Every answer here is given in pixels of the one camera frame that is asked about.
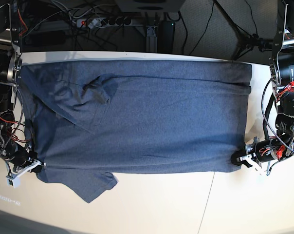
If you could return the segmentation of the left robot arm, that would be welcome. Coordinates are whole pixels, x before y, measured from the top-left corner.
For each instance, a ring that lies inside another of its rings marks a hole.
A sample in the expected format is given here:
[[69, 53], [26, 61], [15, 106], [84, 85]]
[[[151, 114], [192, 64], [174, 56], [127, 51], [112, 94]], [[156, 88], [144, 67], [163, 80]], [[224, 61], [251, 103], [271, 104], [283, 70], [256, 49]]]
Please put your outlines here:
[[261, 169], [262, 163], [279, 163], [294, 156], [294, 0], [279, 0], [277, 3], [277, 30], [273, 39], [250, 35], [232, 23], [241, 42], [235, 60], [254, 47], [272, 53], [268, 84], [273, 92], [268, 104], [261, 105], [265, 140], [254, 138], [252, 144], [245, 145], [231, 156], [232, 164], [254, 166], [257, 170]]

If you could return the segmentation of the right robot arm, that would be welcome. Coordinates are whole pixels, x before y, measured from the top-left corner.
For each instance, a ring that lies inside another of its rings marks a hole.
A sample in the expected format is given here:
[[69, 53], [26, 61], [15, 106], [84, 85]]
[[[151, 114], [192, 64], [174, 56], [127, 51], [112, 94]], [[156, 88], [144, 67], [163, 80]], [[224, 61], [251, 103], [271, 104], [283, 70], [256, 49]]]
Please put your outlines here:
[[0, 0], [0, 158], [14, 165], [13, 172], [29, 167], [31, 172], [42, 170], [35, 165], [37, 153], [32, 147], [32, 134], [25, 140], [15, 135], [25, 124], [16, 120], [13, 109], [16, 99], [22, 99], [18, 87], [22, 64], [21, 37], [28, 28], [21, 17], [18, 0]]

